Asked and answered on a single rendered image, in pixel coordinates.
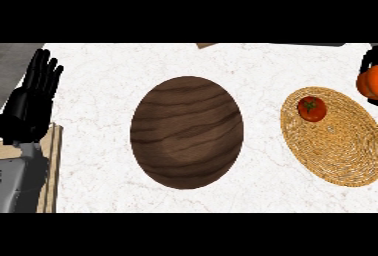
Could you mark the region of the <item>orange squash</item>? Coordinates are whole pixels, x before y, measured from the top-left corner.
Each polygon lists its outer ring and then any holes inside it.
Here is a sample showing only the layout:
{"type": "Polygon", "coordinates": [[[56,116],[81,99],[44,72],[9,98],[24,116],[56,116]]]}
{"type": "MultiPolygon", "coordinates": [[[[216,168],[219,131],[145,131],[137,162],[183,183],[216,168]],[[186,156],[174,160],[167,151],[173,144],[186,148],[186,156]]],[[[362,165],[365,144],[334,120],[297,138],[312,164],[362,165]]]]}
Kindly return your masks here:
{"type": "Polygon", "coordinates": [[[359,93],[369,99],[378,100],[378,65],[374,65],[356,80],[359,93]]]}

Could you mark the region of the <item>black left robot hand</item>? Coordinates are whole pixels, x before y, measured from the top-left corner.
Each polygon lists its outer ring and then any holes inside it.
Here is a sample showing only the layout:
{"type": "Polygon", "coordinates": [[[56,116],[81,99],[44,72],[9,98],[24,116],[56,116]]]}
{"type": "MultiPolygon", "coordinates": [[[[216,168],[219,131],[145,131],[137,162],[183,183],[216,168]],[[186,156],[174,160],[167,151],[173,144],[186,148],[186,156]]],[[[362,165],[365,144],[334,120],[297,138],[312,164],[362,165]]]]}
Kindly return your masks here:
{"type": "Polygon", "coordinates": [[[53,98],[64,66],[47,49],[34,53],[22,86],[12,91],[0,114],[0,138],[5,145],[37,143],[52,118],[53,98]]]}

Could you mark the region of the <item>brown wooden bowl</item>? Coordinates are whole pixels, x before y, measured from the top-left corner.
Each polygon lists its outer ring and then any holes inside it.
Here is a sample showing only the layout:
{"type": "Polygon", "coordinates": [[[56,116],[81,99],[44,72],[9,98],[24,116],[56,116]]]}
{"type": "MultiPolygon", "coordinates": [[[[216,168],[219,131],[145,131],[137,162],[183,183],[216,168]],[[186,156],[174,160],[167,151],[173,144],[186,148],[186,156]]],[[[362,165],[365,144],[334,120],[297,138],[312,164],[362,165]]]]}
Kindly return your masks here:
{"type": "Polygon", "coordinates": [[[164,186],[195,189],[229,171],[244,141],[239,107],[211,80],[182,76],[146,93],[132,119],[137,164],[164,186]]]}

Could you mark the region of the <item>red tomato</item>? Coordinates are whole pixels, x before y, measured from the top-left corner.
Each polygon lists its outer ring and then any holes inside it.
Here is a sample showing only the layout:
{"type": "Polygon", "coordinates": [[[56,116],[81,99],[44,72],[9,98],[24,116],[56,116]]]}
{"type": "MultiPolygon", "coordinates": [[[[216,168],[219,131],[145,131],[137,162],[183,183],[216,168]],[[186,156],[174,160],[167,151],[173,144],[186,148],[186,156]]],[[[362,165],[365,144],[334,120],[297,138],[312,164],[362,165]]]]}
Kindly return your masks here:
{"type": "Polygon", "coordinates": [[[307,96],[300,100],[297,109],[301,118],[309,122],[319,122],[326,116],[325,102],[315,96],[307,96]]]}

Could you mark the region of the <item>woven straw placemat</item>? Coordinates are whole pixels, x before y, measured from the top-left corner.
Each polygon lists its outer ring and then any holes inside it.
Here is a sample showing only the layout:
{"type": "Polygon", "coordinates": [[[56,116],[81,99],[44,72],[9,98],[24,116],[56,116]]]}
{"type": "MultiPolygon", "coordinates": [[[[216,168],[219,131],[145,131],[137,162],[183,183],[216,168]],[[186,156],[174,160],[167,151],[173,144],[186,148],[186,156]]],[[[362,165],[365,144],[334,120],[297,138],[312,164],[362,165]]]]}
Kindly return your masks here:
{"type": "Polygon", "coordinates": [[[281,108],[281,130],[297,160],[319,178],[349,187],[378,180],[378,124],[347,95],[323,87],[292,92],[281,108]],[[307,96],[325,102],[326,115],[318,122],[298,113],[307,96]]]}

